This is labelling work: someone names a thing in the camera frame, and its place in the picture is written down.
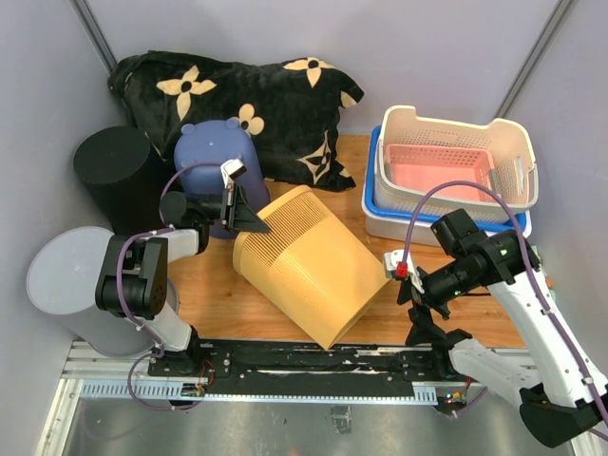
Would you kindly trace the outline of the grey bucket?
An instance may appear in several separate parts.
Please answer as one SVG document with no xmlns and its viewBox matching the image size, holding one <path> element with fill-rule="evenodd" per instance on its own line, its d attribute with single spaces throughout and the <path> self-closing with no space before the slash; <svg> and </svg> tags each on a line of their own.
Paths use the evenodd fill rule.
<svg viewBox="0 0 608 456">
<path fill-rule="evenodd" d="M 100 310 L 95 290 L 107 244 L 114 235 L 101 227 L 70 230 L 48 243 L 30 265 L 32 303 L 82 337 L 102 355 L 134 356 L 154 347 L 146 332 Z"/>
</svg>

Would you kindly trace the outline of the blue bucket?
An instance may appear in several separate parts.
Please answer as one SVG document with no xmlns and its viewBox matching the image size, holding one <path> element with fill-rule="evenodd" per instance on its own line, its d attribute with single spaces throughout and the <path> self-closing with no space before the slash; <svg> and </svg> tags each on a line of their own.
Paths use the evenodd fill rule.
<svg viewBox="0 0 608 456">
<path fill-rule="evenodd" d="M 190 197 L 222 195 L 224 188 L 220 165 L 230 159 L 241 159 L 247 172 L 236 179 L 235 185 L 244 190 L 250 207 L 257 213 L 270 203 L 270 193 L 264 183 L 257 152 L 251 138 L 236 120 L 213 120 L 186 124 L 174 153 L 181 190 L 168 192 L 161 198 L 161 213 L 165 223 L 177 228 L 193 228 L 214 238 L 234 238 L 238 232 L 219 222 L 195 227 L 191 216 Z"/>
</svg>

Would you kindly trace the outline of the black large bucket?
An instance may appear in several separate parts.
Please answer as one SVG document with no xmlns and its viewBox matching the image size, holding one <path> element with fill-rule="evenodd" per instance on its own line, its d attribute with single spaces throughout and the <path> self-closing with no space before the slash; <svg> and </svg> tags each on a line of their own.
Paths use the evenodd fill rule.
<svg viewBox="0 0 608 456">
<path fill-rule="evenodd" d="M 140 130 L 124 125 L 100 130 L 77 147 L 72 163 L 116 234 L 163 227 L 159 204 L 171 172 Z"/>
</svg>

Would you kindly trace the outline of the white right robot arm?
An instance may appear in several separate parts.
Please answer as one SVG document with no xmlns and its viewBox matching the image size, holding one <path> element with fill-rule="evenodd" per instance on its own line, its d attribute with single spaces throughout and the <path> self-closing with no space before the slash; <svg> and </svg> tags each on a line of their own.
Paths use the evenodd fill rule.
<svg viewBox="0 0 608 456">
<path fill-rule="evenodd" d="M 461 374 L 501 396 L 544 446 L 558 447 L 607 416 L 607 378 L 590 360 L 550 294 L 538 257 L 514 230 L 488 236 L 459 209 L 431 230 L 452 262 L 426 273 L 402 250 L 384 255 L 399 281 L 399 304 L 410 302 L 406 343 L 429 344 L 432 372 Z M 445 332 L 432 318 L 449 317 L 449 301 L 486 288 L 507 311 L 536 368 L 527 370 L 483 346 L 468 332 Z"/>
</svg>

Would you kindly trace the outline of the yellow slatted basket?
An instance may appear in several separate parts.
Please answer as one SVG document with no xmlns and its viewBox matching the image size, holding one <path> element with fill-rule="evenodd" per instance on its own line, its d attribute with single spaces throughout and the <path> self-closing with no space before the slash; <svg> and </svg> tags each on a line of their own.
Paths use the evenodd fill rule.
<svg viewBox="0 0 608 456">
<path fill-rule="evenodd" d="M 258 212 L 267 233 L 241 233 L 233 267 L 327 350 L 388 283 L 383 263 L 300 185 Z"/>
</svg>

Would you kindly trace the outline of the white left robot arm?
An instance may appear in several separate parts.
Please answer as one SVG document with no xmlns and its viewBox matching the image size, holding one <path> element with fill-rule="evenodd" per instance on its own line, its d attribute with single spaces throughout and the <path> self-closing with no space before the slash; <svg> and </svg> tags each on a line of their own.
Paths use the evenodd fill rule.
<svg viewBox="0 0 608 456">
<path fill-rule="evenodd" d="M 130 237 L 110 238 L 99 274 L 95 302 L 105 312 L 147 333 L 159 354 L 171 352 L 170 364 L 180 374 L 197 373 L 203 352 L 197 337 L 168 303 L 168 265 L 203 253 L 210 227 L 219 223 L 235 233 L 271 231 L 250 207 L 241 186 L 231 184 L 222 195 L 187 195 L 171 191 L 161 197 L 168 226 Z"/>
</svg>

